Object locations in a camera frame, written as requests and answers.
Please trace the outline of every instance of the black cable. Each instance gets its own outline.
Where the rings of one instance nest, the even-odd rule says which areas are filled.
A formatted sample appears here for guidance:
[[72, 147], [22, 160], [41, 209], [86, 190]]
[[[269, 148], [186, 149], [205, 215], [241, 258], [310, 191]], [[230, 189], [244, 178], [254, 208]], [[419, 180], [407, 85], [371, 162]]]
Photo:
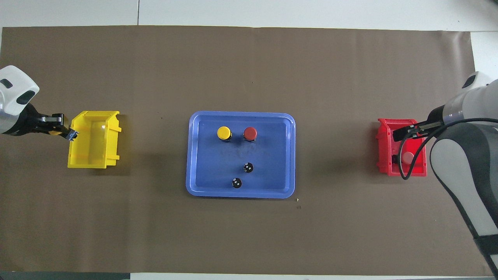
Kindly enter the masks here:
[[451, 126], [454, 126], [454, 125], [460, 124], [460, 123], [470, 123], [470, 122], [488, 122], [488, 123], [496, 123], [496, 124], [498, 124], [498, 120], [497, 119], [473, 118], [473, 119], [466, 119], [466, 120], [459, 120], [459, 121], [456, 121], [456, 122], [452, 122], [452, 123], [449, 123], [447, 125], [444, 125], [444, 126], [438, 128], [438, 129], [436, 129], [431, 134], [429, 134], [427, 136], [427, 138], [424, 140], [424, 142], [422, 142], [422, 144], [420, 145], [420, 147], [418, 147], [417, 152], [415, 153], [415, 155], [413, 156], [413, 160], [411, 161], [410, 169], [408, 170], [408, 173], [405, 176], [404, 172], [403, 172], [403, 167], [401, 166], [401, 150], [403, 149], [403, 145], [406, 142], [406, 140], [408, 140], [410, 138], [410, 134], [406, 134], [405, 137], [403, 137], [403, 140], [401, 141], [401, 144], [399, 145], [399, 151], [398, 151], [398, 155], [396, 157], [397, 163], [398, 163], [399, 174], [401, 175], [401, 178], [403, 178], [403, 180], [408, 180], [410, 178], [410, 175], [411, 175], [411, 173], [413, 171], [413, 168], [415, 167], [415, 162], [417, 161], [418, 155], [420, 154], [420, 152], [422, 151], [422, 149], [424, 148], [424, 146], [429, 142], [429, 140], [431, 140], [438, 133], [442, 132], [443, 130], [447, 129], [448, 127], [451, 127]]

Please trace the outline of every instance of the plastic bin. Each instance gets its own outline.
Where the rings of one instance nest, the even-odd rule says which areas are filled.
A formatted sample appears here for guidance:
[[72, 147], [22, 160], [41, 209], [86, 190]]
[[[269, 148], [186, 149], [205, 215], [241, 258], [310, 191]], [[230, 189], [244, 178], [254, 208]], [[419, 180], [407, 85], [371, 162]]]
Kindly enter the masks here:
[[71, 122], [79, 132], [69, 143], [68, 168], [107, 168], [116, 165], [119, 111], [83, 111]]
[[[397, 155], [399, 152], [399, 145], [401, 142], [395, 142], [392, 138], [392, 132], [396, 129], [403, 128], [405, 126], [416, 124], [417, 121], [414, 119], [399, 120], [399, 119], [379, 119], [380, 127], [377, 131], [378, 139], [378, 162], [377, 166], [381, 173], [387, 173], [389, 176], [401, 176], [399, 174], [398, 164], [393, 160], [393, 155]], [[408, 139], [403, 145], [402, 154], [410, 152], [415, 154], [417, 149], [420, 147], [425, 138], [419, 139]], [[410, 164], [402, 163], [403, 171], [405, 174], [410, 169]], [[427, 176], [427, 159], [425, 155], [425, 147], [420, 152], [417, 160], [415, 161], [415, 167], [413, 168], [411, 176]]]

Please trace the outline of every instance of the blue tray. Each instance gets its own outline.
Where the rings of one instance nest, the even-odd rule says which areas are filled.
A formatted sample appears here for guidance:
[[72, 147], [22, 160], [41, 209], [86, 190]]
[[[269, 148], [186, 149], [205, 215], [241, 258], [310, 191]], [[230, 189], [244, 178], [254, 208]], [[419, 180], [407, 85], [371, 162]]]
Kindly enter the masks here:
[[[218, 128], [227, 126], [230, 141]], [[257, 130], [255, 142], [244, 140], [247, 127]], [[296, 122], [283, 113], [199, 111], [190, 118], [187, 190], [196, 196], [287, 198], [295, 189]], [[254, 171], [245, 173], [250, 162]], [[234, 188], [232, 180], [242, 186]]]

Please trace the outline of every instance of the brown paper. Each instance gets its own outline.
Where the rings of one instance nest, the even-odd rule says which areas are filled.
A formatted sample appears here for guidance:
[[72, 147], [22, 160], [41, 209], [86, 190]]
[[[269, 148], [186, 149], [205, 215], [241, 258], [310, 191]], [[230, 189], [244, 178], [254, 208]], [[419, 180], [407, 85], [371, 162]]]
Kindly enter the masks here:
[[[468, 32], [23, 27], [1, 47], [39, 112], [119, 110], [123, 129], [105, 170], [68, 169], [61, 137], [1, 136], [2, 270], [491, 275], [431, 170], [375, 166], [377, 118], [425, 120], [474, 71]], [[188, 194], [198, 110], [291, 114], [294, 194]]]

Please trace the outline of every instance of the red cap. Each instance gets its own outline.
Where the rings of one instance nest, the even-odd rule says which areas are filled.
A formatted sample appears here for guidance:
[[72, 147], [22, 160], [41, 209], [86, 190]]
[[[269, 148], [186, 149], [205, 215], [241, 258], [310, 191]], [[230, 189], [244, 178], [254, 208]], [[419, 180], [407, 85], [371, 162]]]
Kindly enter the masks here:
[[246, 130], [244, 130], [244, 138], [246, 140], [254, 141], [254, 140], [256, 140], [256, 136], [257, 136], [257, 131], [255, 128], [249, 127], [249, 128], [246, 128]]

